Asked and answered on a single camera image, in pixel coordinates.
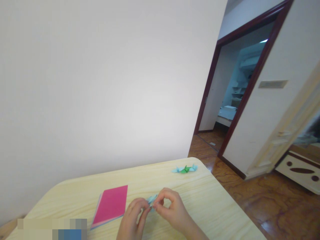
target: hand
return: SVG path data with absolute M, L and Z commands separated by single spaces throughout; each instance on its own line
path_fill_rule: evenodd
M 138 215 L 141 209 L 144 208 L 139 223 L 137 224 Z M 134 199 L 128 206 L 123 215 L 119 227 L 117 240 L 141 240 L 144 224 L 151 208 L 144 198 Z
M 169 208 L 163 206 L 165 198 L 171 201 Z M 154 200 L 153 208 L 187 239 L 208 239 L 187 212 L 179 193 L 169 188 L 162 189 Z

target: door frame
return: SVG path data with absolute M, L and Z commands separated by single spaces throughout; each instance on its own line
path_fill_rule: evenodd
M 266 42 L 262 53 L 260 55 L 260 58 L 258 60 L 258 63 L 252 73 L 251 79 L 248 83 L 247 89 L 244 92 L 244 95 L 242 97 L 242 100 L 240 102 L 240 105 L 238 107 L 238 110 L 234 116 L 234 119 L 231 122 L 231 125 L 229 127 L 229 130 L 227 132 L 227 135 L 222 143 L 222 146 L 220 148 L 220 151 L 218 153 L 218 157 L 222 158 L 222 155 L 228 145 L 228 142 L 234 132 L 234 129 L 236 128 L 238 121 L 242 115 L 242 112 L 249 100 L 249 97 L 253 91 L 253 88 L 259 78 L 259 75 L 263 69 L 263 66 L 269 56 L 269 53 L 272 49 L 272 46 L 274 44 L 274 42 L 276 41 L 276 38 L 280 32 L 280 29 L 284 23 L 284 20 L 286 19 L 286 16 L 290 10 L 290 7 L 293 3 L 293 0 L 284 0 L 283 2 L 279 3 L 278 5 L 274 6 L 273 8 L 269 9 L 268 11 L 264 12 L 263 14 L 261 14 L 260 16 L 252 19 L 251 21 L 247 22 L 246 24 L 242 25 L 241 27 L 237 28 L 236 30 L 234 30 L 233 32 L 229 33 L 228 35 L 222 37 L 221 39 L 219 39 L 217 41 L 217 45 L 213 54 L 213 58 L 212 58 L 212 62 L 211 62 L 211 67 L 209 70 L 209 75 L 208 75 L 208 79 L 207 79 L 207 83 L 204 89 L 204 93 L 203 93 L 203 97 L 202 97 L 202 101 L 201 101 L 201 105 L 200 105 L 200 110 L 199 110 L 199 114 L 198 114 L 198 119 L 196 122 L 196 126 L 194 129 L 194 135 L 199 133 L 199 127 L 200 127 L 200 123 L 201 123 L 201 119 L 203 116 L 203 112 L 204 112 L 204 108 L 205 108 L 205 101 L 206 98 L 209 95 L 209 91 L 210 91 L 210 87 L 211 87 L 211 83 L 213 80 L 213 76 L 214 76 L 214 72 L 217 66 L 217 62 L 219 59 L 219 55 L 220 55 L 220 50 L 223 46 L 227 45 L 230 42 L 233 42 L 234 40 L 237 40 L 271 22 L 274 22 L 273 28 L 270 32 L 268 41 Z

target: light wood tabletop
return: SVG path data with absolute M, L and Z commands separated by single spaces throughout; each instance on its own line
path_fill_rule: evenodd
M 198 165 L 186 174 L 171 171 Z M 116 239 L 122 218 L 90 230 L 99 195 L 106 189 L 128 185 L 127 203 L 148 198 L 163 187 L 177 191 L 191 217 L 210 239 L 265 239 L 264 235 L 197 158 L 161 162 L 63 181 L 50 189 L 25 217 L 86 218 L 88 240 Z M 17 228 L 8 237 L 18 239 Z M 143 239 L 184 239 L 156 212 L 150 212 Z

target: light blue origami paper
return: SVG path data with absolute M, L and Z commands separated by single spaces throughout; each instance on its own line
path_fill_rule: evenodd
M 151 212 L 154 212 L 154 208 L 152 206 L 153 206 L 153 202 L 154 202 L 154 200 L 156 200 L 157 196 L 158 195 L 156 194 L 156 195 L 150 196 L 146 199 L 148 201 L 149 206 L 151 207 Z
M 189 171 L 190 171 L 190 172 L 194 172 L 194 171 L 196 171 L 197 169 L 198 169 L 198 166 L 193 164 L 193 165 L 192 165 L 192 168 L 190 168 Z
M 181 172 L 182 170 L 184 169 L 184 167 L 181 167 L 181 168 L 176 168 L 176 169 L 173 169 L 171 172 L 174 172 L 174 173 L 179 173 Z

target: brown tiled floor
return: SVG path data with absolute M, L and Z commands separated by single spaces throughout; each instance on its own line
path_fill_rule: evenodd
M 209 145 L 218 137 L 200 136 L 193 136 L 188 156 L 211 170 L 267 239 L 320 239 L 320 196 L 278 172 L 244 181 Z

